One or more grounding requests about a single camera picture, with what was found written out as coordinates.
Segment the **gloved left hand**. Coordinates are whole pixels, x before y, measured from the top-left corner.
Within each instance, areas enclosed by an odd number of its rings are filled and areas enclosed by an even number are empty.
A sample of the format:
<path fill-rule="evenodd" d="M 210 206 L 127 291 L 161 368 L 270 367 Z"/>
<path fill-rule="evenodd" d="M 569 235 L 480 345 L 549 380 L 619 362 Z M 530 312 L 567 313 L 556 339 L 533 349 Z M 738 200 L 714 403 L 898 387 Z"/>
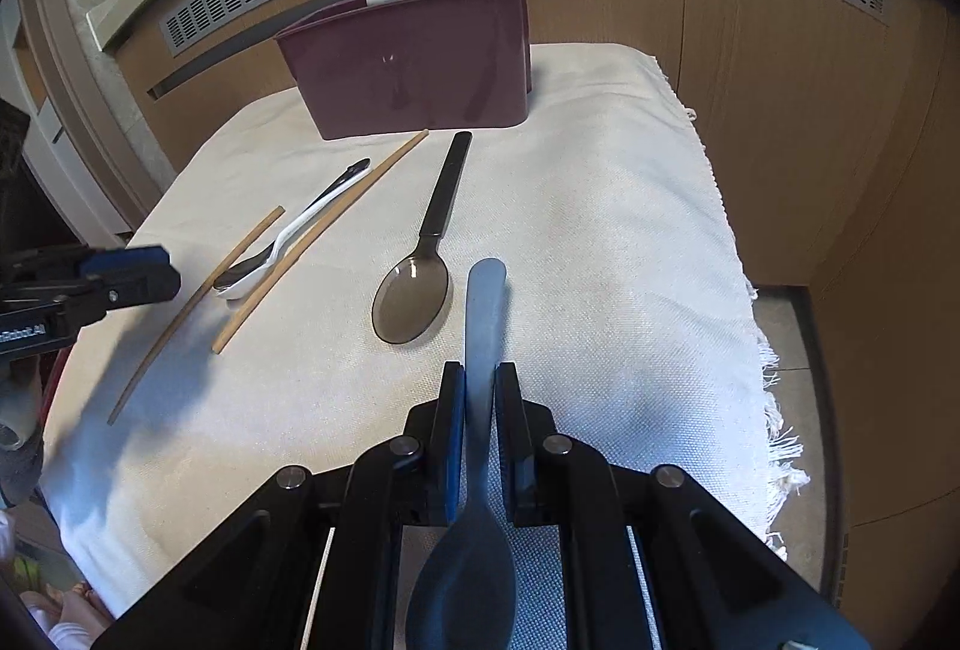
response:
<path fill-rule="evenodd" d="M 25 502 L 43 471 L 43 386 L 39 357 L 2 363 L 2 507 Z"/>

